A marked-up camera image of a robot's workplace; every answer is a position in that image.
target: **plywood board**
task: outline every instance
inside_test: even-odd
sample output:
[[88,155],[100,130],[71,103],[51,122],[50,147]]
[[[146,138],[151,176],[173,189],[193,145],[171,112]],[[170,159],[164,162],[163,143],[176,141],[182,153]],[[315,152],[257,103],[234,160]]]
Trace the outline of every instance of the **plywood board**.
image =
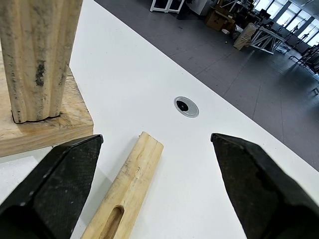
[[60,144],[93,134],[93,121],[68,69],[60,116],[16,124],[0,52],[0,157]]

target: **wood grain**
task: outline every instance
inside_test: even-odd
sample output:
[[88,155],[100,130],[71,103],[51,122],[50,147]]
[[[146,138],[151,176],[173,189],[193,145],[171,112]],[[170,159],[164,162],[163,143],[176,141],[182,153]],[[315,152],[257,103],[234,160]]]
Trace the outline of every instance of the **wood grain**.
[[160,159],[163,145],[142,132],[82,239],[127,239]]
[[1,0],[0,37],[16,123],[60,113],[82,0]]
[[0,57],[0,157],[93,134],[92,118],[70,68],[67,70],[60,116],[16,124],[12,118],[4,66]]

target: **wooden stick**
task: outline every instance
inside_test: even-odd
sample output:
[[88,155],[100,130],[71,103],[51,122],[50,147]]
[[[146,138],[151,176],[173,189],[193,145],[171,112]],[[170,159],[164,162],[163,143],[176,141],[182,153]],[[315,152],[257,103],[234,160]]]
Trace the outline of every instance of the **wooden stick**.
[[158,164],[163,145],[142,132],[82,239],[127,239]]
[[82,0],[1,0],[0,37],[16,123],[60,114]]

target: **white tabletop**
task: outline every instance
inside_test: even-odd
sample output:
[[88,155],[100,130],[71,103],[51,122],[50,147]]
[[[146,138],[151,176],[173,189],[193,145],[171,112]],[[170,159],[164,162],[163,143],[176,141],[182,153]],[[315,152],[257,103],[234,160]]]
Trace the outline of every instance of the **white tabletop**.
[[[212,132],[261,145],[319,204],[319,173],[92,0],[84,0],[71,69],[104,143],[92,189],[72,238],[80,238],[111,182],[148,132],[164,145],[132,239],[244,239],[210,142]],[[197,118],[176,110],[192,99]],[[0,158],[0,201],[50,148]]]

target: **dark stain on wood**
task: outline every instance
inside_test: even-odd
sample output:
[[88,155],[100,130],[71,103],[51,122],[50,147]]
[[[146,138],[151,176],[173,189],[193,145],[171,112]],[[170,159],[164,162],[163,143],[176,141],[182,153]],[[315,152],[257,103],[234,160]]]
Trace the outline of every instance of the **dark stain on wood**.
[[35,82],[37,86],[43,87],[44,85],[44,80],[43,80],[43,73],[45,72],[45,66],[44,66],[45,61],[38,61],[38,67],[36,69],[35,73]]

